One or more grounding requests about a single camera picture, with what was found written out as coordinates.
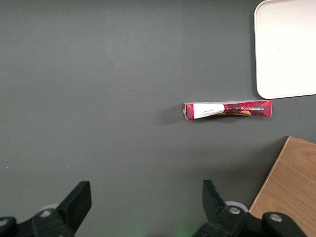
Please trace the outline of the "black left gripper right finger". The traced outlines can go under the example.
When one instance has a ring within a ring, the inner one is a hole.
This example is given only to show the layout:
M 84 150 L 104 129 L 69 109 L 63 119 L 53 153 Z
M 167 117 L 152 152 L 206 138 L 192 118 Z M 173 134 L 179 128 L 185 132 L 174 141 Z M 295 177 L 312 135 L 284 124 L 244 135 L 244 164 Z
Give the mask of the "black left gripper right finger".
M 212 180 L 203 180 L 202 204 L 208 222 L 197 230 L 198 237 L 305 237 L 289 216 L 266 212 L 256 218 L 236 204 L 227 204 Z

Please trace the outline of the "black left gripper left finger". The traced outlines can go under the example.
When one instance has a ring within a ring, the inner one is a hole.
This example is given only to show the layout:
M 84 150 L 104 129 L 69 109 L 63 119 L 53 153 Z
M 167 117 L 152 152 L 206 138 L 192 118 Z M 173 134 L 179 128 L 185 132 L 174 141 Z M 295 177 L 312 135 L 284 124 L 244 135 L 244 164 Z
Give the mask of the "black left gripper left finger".
M 74 237 L 92 206 L 90 182 L 81 181 L 54 208 L 45 208 L 30 219 L 0 218 L 2 237 Z

